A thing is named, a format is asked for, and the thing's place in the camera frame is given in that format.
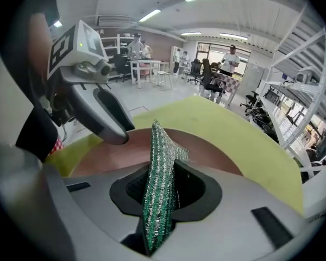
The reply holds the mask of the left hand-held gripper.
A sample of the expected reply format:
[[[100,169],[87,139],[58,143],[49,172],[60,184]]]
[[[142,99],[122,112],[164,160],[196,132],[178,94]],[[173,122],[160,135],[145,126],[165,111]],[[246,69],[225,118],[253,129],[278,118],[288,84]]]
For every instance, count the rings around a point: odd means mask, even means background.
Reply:
[[[108,61],[100,35],[80,20],[53,43],[47,82],[61,77],[75,84],[70,88],[70,105],[76,119],[103,141],[123,145],[135,126],[120,98],[100,85],[108,81]]]

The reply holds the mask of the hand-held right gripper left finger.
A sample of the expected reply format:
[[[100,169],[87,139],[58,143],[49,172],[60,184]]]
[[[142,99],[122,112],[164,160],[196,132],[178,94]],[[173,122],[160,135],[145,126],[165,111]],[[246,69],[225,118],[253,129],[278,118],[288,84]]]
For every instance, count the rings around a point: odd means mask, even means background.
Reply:
[[[122,244],[135,232],[138,219],[112,203],[114,179],[64,179],[33,154],[0,144],[0,205],[48,261],[150,261]]]

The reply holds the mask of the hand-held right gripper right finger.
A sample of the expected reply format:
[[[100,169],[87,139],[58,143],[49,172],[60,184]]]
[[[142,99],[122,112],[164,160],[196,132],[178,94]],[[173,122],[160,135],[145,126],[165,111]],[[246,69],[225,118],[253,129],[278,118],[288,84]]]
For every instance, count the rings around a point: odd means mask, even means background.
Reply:
[[[291,259],[323,224],[309,221],[248,178],[211,167],[191,165],[221,186],[218,207],[204,220],[180,222],[157,251],[159,259]],[[267,207],[293,235],[275,249],[251,213]]]

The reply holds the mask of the large pink plate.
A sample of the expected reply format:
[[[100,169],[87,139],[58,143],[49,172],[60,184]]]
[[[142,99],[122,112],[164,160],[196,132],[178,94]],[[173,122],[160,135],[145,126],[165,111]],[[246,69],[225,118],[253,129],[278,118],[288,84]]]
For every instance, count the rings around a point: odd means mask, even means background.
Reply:
[[[187,132],[165,129],[169,137],[189,151],[189,161],[225,172],[242,175],[236,164],[219,148],[210,142]],[[81,158],[72,177],[90,176],[149,162],[151,130],[137,129],[129,132],[124,145],[110,145],[104,142],[96,145]]]

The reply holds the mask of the green scrubbing sponge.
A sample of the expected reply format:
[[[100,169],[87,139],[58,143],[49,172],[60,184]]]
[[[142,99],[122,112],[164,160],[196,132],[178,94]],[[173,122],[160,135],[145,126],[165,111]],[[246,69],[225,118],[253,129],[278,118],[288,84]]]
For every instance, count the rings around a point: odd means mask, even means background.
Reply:
[[[154,253],[172,232],[172,212],[176,200],[174,162],[188,159],[189,151],[174,142],[158,120],[154,120],[142,201],[143,232],[149,254]]]

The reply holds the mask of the person's left forearm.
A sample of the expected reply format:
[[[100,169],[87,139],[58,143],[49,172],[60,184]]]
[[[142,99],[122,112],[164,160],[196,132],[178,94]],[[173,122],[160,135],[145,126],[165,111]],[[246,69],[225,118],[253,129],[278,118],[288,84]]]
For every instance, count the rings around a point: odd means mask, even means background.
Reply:
[[[52,38],[46,17],[43,13],[33,14],[28,24],[27,53],[34,71],[42,78],[47,78],[49,53]]]

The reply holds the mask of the person's red checkered trousers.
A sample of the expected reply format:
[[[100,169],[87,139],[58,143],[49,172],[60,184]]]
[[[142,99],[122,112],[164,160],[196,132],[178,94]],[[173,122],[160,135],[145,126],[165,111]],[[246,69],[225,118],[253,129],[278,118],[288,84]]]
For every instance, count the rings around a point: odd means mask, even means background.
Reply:
[[[49,155],[54,154],[55,152],[57,152],[63,148],[64,148],[63,142],[59,138],[57,138],[55,145],[54,145],[53,149],[50,151]]]

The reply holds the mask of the white table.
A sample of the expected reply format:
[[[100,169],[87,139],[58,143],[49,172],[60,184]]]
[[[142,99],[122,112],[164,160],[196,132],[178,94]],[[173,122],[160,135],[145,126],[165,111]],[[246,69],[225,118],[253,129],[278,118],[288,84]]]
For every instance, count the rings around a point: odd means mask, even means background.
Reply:
[[[158,72],[161,68],[160,60],[131,60],[130,62],[131,71],[131,84],[137,84],[137,87],[141,88],[141,71],[149,71],[149,80],[151,80],[153,71]]]

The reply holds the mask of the white stool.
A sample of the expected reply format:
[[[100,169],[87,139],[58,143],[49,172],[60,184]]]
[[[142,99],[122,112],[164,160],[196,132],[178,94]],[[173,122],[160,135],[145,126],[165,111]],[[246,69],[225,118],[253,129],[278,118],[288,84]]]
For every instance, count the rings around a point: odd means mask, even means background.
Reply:
[[[166,71],[157,71],[155,74],[155,86],[160,87],[163,91],[171,90],[172,82],[171,82],[171,74]]]

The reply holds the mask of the person's black printed shirt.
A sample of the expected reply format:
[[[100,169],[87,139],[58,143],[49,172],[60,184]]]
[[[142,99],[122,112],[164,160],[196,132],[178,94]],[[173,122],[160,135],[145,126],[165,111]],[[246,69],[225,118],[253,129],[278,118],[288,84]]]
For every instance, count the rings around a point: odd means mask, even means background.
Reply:
[[[28,60],[28,24],[36,13],[45,15],[49,31],[60,19],[57,0],[24,0],[11,18],[6,36],[0,41],[0,56],[15,83],[33,105],[16,146],[44,161],[55,145],[58,132],[39,101],[45,93],[47,78],[42,80]]]

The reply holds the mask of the green tablecloth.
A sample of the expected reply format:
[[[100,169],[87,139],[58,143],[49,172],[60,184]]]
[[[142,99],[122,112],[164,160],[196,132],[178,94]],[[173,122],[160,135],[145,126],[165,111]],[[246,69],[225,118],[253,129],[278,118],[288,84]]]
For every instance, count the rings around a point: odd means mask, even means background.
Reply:
[[[190,96],[134,116],[135,130],[150,129],[154,120],[165,129],[187,132],[215,145],[236,164],[242,176],[260,184],[298,213],[304,213],[296,162],[270,137],[232,111],[202,97]],[[69,177],[81,158],[101,142],[90,134],[50,155],[46,163]]]

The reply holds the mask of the ceiling air conditioner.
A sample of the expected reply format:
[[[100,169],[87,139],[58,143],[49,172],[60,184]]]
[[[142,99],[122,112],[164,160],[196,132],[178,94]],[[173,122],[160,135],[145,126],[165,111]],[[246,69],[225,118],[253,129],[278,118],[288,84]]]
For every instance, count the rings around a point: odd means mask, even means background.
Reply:
[[[97,25],[106,28],[129,28],[137,25],[137,22],[129,16],[107,14],[98,16]]]

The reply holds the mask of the black office chair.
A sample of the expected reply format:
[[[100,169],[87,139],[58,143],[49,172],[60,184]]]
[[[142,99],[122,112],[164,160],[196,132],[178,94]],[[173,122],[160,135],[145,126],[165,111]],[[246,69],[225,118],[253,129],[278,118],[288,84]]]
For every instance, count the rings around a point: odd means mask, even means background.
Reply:
[[[200,81],[200,93],[201,97],[219,104],[221,102],[222,95],[225,91],[226,82],[218,77],[213,77],[208,59],[203,59],[202,64],[204,67],[204,76]]]
[[[202,63],[200,62],[199,59],[195,59],[192,63],[191,63],[191,70],[190,70],[190,74],[189,76],[191,78],[189,78],[187,81],[188,82],[194,82],[196,85],[200,82],[201,79],[201,68],[202,68]]]
[[[251,109],[254,107],[254,105],[256,105],[256,101],[258,98],[258,93],[255,91],[251,91],[252,94],[246,95],[246,102],[245,103],[241,103],[240,106],[244,106],[245,107],[245,114],[247,115],[247,113],[249,111],[251,111]]]

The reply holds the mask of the checkered tablecloth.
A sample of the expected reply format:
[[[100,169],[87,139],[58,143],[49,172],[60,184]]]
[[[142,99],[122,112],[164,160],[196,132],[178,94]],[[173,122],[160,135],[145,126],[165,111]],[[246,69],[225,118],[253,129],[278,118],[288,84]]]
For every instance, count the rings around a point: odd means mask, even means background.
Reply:
[[[241,84],[241,81],[233,78],[231,76],[227,76],[225,74],[214,72],[212,71],[212,81],[211,84],[217,85],[218,87],[222,88],[223,91],[228,93],[228,99],[225,102],[225,107],[229,109],[230,104],[237,93],[237,90]]]

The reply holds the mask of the white metal shelf rack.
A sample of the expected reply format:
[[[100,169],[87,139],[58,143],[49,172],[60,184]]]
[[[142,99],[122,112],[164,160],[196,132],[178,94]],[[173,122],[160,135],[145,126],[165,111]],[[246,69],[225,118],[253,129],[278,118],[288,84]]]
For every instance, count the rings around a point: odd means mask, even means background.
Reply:
[[[265,98],[269,89],[302,108],[297,122]],[[310,3],[303,6],[274,51],[258,99],[273,122],[279,145],[313,177],[317,169],[312,166],[303,137],[314,116],[326,125],[326,24]]]

